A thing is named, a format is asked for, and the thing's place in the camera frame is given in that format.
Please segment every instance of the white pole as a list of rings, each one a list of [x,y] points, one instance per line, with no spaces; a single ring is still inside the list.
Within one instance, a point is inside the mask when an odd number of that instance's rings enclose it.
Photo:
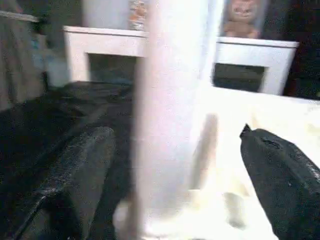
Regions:
[[[133,180],[139,239],[170,235],[193,169],[191,129],[208,2],[153,0],[136,82]]]

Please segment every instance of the white shelf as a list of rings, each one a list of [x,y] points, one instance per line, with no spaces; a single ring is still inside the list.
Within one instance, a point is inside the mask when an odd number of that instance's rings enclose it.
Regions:
[[[117,36],[130,36],[146,38],[148,32],[125,30],[125,29],[110,29],[110,28],[92,28],[92,27],[79,27],[79,26],[64,26],[64,31],[68,33],[79,34],[99,34],[99,35],[117,35]],[[278,47],[278,48],[297,48],[299,43],[295,41],[278,41],[278,40],[264,40],[264,39],[250,39],[239,37],[225,37],[221,36],[218,39],[219,43],[223,44],[241,44],[241,45],[254,45],[264,47]]]
[[[227,36],[219,37],[218,42],[222,44],[241,44],[277,48],[297,48],[299,46],[299,43],[296,41],[264,40]]]
[[[67,33],[78,34],[98,34],[98,35],[113,35],[113,36],[127,36],[127,37],[142,37],[148,36],[147,32],[124,30],[124,29],[110,29],[110,28],[92,28],[92,27],[80,27],[80,26],[64,26],[64,31]]]

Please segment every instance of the stuffed toy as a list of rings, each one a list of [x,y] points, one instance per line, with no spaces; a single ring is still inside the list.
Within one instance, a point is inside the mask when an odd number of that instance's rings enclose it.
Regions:
[[[258,30],[253,25],[257,17],[259,0],[230,0],[228,22],[224,25],[226,37],[256,39]]]

